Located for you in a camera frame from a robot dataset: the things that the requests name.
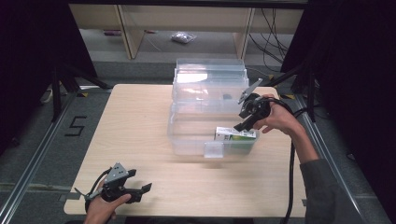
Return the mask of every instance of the person's arm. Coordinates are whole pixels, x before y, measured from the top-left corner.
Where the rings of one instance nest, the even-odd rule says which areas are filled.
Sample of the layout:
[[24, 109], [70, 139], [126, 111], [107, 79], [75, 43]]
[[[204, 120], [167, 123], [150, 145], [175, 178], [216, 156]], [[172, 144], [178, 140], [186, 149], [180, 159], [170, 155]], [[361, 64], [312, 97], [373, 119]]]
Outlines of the person's arm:
[[[99, 183], [98, 188], [103, 186], [103, 181]], [[87, 216], [84, 224], [105, 224], [111, 219], [116, 219], [116, 208], [131, 199], [130, 194], [124, 194], [113, 202], [106, 202], [100, 195], [96, 196], [88, 207]]]
[[262, 127], [263, 133], [279, 129], [289, 135], [296, 148], [307, 198], [305, 223], [363, 223], [352, 201], [338, 185], [329, 163], [319, 158], [304, 127], [287, 109], [271, 103], [270, 115], [253, 126], [258, 130]]
[[270, 105], [271, 114], [265, 119], [258, 120], [253, 125], [253, 128], [259, 130], [261, 127], [266, 126], [262, 129], [263, 133], [268, 133], [273, 129], [279, 129], [283, 133], [289, 135], [296, 148], [300, 163], [318, 160], [318, 153], [312, 146], [303, 125], [301, 125], [301, 123], [282, 105], [277, 105], [275, 103], [270, 103]]

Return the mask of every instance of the metal rail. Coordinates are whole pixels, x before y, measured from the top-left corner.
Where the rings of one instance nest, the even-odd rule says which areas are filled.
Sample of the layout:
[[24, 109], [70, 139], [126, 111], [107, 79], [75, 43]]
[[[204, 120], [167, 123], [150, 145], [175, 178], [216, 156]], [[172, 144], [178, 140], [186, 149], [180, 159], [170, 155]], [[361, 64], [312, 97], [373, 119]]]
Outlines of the metal rail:
[[9, 223], [9, 221], [12, 219], [14, 213], [21, 203], [23, 195], [29, 187], [30, 182], [35, 176], [35, 173], [37, 172], [41, 162], [44, 160], [44, 157], [50, 148], [50, 144], [52, 143], [55, 134], [57, 133], [59, 126], [64, 119], [67, 109], [73, 100], [76, 99], [76, 96], [76, 93], [69, 93], [66, 101], [64, 102], [64, 110], [61, 112], [60, 116], [58, 116], [58, 118], [49, 126], [44, 138], [41, 140], [40, 145], [35, 151], [35, 154], [33, 155], [32, 159], [30, 159], [29, 164], [25, 168], [14, 189], [8, 195], [6, 202], [2, 205], [0, 210], [0, 220], [2, 224]]
[[[297, 105], [299, 108], [305, 108], [306, 104], [303, 99], [303, 96], [301, 95], [296, 95], [296, 101]], [[321, 158], [326, 159], [327, 162], [329, 163], [330, 167], [332, 168], [332, 172], [334, 173], [335, 178], [337, 179], [338, 183], [340, 184], [341, 188], [344, 189], [346, 192], [346, 195], [352, 201], [354, 204], [356, 210], [358, 213], [361, 215], [361, 218], [365, 223], [367, 223], [367, 220], [365, 217], [361, 214], [361, 210], [355, 200], [355, 198], [352, 195], [352, 192], [350, 191], [349, 187], [347, 186], [347, 182], [341, 175], [340, 170], [338, 169], [337, 165], [335, 164], [335, 161], [332, 157], [332, 153], [330, 153], [329, 149], [327, 148], [326, 143], [323, 140], [323, 137], [320, 134], [320, 131], [318, 129], [318, 126], [316, 123], [311, 121], [311, 118], [306, 113], [303, 113], [303, 119], [304, 123], [306, 124], [307, 131], [309, 132], [310, 136], [312, 137], [312, 141], [314, 142], [314, 145], [317, 147], [318, 154], [320, 155]]]
[[[329, 1], [314, 1], [318, 5], [329, 5]], [[68, 0], [69, 4], [93, 5], [137, 5], [179, 7], [262, 7], [304, 9], [308, 0]]]

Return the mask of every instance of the wooden table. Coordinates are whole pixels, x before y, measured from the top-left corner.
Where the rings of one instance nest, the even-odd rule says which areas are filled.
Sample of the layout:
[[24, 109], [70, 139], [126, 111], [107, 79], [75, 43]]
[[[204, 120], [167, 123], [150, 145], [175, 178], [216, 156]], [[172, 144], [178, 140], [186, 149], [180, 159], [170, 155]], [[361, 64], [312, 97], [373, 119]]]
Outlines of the wooden table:
[[[107, 102], [73, 185], [84, 193], [119, 161], [136, 169], [126, 188], [152, 183], [141, 203], [117, 214], [150, 217], [283, 217], [289, 201], [290, 138], [278, 130], [261, 134], [245, 156], [206, 159], [178, 156], [166, 135], [172, 86], [117, 85]], [[269, 87], [258, 94], [272, 93]], [[295, 162], [291, 215], [303, 217], [304, 183]], [[85, 214], [84, 199], [67, 200], [67, 214]]]

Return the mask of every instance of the stacked plastic bins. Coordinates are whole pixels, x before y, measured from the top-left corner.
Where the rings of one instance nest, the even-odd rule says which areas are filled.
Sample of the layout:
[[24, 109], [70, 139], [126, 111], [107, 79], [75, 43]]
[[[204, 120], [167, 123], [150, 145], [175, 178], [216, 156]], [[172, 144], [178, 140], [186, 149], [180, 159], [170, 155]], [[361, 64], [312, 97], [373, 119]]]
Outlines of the stacked plastic bins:
[[248, 88], [241, 60], [178, 59], [169, 112], [168, 137], [177, 155], [222, 158], [246, 155], [258, 132], [237, 132], [238, 104]]

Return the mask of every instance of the gray sleeve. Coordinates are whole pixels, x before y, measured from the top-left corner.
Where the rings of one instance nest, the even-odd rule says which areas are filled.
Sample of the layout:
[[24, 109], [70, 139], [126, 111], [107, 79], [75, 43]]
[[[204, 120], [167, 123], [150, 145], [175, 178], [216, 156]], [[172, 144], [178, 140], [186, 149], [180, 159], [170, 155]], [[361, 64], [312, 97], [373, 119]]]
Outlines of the gray sleeve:
[[364, 223], [327, 161], [309, 161], [300, 169], [306, 193], [305, 223]]

